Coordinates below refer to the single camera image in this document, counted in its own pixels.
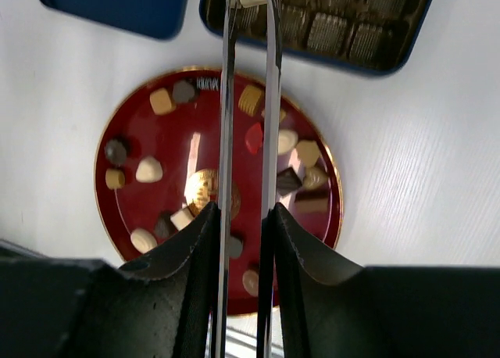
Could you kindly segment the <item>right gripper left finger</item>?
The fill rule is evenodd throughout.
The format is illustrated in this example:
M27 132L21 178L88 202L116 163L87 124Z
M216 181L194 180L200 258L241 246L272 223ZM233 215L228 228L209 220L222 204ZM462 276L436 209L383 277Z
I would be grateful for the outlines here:
M64 357L203 357L216 291L220 210L120 269L95 262Z

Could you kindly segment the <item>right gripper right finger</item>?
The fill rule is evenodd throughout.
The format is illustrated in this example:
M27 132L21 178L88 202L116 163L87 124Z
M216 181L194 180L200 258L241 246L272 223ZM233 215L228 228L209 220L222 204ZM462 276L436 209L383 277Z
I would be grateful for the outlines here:
M286 357L365 357L363 268L326 246L277 203L262 224L260 295L276 288Z

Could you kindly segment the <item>white rectangular chocolate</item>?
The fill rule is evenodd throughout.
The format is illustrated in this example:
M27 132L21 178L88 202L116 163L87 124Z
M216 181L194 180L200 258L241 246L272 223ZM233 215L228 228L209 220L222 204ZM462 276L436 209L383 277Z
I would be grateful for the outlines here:
M185 229L193 220L194 216L188 206L179 209L170 216L171 223L178 231Z

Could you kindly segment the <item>layered dark tan chocolate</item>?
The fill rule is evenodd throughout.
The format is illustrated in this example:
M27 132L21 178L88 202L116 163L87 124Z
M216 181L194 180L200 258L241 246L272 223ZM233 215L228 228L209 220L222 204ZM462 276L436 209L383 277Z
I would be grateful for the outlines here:
M327 190L299 192L294 208L298 213L325 213L329 209L330 193Z

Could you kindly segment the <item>dark square chocolate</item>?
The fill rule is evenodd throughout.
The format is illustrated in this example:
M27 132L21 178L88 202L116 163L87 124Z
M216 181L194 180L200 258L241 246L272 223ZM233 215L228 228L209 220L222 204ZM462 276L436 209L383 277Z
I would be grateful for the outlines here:
M277 174L277 193L285 197L292 192L296 192L302 187L302 180L297 175L293 167L288 167Z

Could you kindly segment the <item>red chocolate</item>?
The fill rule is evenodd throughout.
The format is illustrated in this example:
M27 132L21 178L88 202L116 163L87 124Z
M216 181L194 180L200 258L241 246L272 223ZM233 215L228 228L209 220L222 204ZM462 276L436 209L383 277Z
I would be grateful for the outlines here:
M260 122L253 124L245 133L247 150L256 155L263 146L263 126Z

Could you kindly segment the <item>metal tongs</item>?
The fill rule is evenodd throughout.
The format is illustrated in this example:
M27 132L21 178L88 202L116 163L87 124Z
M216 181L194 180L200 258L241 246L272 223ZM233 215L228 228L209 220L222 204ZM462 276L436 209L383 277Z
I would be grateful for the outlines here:
M235 45L238 39L237 14L240 9L266 5L266 90L247 87L240 101L234 101ZM254 116L263 103L263 123L246 129L244 140L252 154L262 154L261 227L269 224L269 215L276 203L277 156L281 101L281 0L226 0L223 22L223 63L220 81L220 155L217 205L220 210L220 264L216 303L212 311L210 355L226 354L227 304L229 292L230 252L235 240L231 237L233 209L232 169L234 144L234 109L240 108Z

